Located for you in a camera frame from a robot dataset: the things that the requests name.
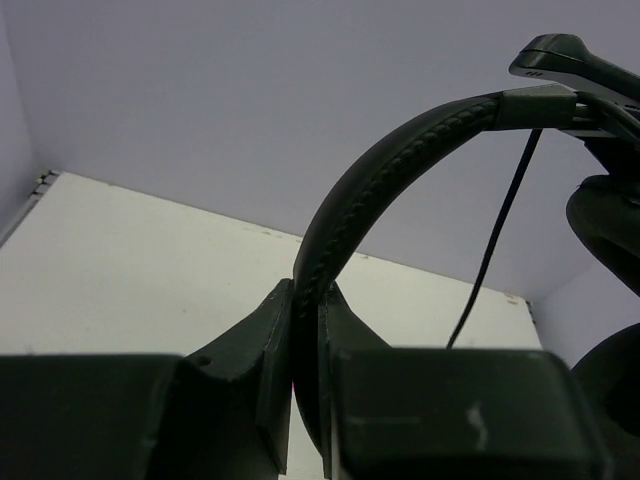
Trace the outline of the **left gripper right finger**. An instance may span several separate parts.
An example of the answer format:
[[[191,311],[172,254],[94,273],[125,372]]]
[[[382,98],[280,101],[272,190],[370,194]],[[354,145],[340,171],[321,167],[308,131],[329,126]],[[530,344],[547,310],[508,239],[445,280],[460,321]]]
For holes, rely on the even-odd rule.
[[[379,335],[349,307],[334,282],[318,306],[318,405],[319,452],[325,478],[332,477],[331,460],[331,380],[332,358],[338,350],[389,348]]]

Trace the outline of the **black headphones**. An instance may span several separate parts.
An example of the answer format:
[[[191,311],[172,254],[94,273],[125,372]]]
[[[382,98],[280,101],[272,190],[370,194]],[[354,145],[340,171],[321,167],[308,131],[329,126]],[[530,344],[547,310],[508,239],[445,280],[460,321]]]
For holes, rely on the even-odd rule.
[[[519,186],[541,133],[580,140],[604,173],[566,205],[581,243],[639,288],[639,78],[570,34],[534,38],[509,71],[539,87],[456,100],[364,153],[327,195],[293,269],[293,381],[319,451],[318,306],[362,239],[416,179],[485,131],[526,130]],[[635,479],[639,328],[575,366],[542,351],[341,349],[332,358],[328,479]]]

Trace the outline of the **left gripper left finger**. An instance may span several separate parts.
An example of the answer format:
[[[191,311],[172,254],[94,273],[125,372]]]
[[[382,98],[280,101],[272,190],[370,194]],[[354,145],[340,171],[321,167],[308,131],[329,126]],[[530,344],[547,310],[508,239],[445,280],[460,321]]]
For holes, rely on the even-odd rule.
[[[187,358],[177,413],[180,475],[280,475],[292,402],[292,282]]]

